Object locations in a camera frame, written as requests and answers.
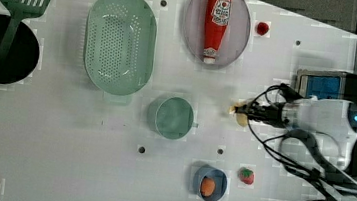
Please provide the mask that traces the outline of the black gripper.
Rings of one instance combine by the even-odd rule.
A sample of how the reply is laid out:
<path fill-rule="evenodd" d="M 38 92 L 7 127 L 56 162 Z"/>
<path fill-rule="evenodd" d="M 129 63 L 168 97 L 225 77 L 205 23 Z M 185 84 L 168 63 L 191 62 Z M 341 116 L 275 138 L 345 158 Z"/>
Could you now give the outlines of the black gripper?
<path fill-rule="evenodd" d="M 264 106 L 258 102 L 250 101 L 234 106 L 234 113 L 243 116 L 247 121 L 253 120 L 274 128 L 284 129 L 285 123 L 282 118 L 284 105 L 282 102 Z"/>

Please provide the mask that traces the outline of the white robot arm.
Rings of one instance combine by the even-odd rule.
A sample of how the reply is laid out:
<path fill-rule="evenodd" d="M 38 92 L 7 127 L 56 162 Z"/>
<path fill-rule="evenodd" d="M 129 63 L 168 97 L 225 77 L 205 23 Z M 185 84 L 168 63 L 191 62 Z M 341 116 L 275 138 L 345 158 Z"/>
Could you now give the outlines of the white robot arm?
<path fill-rule="evenodd" d="M 357 105 L 341 99 L 287 96 L 264 106 L 255 99 L 230 107 L 241 126 L 252 120 L 286 131 L 274 154 L 290 174 L 306 180 L 328 201 L 357 201 L 357 182 L 347 175 L 357 142 Z"/>

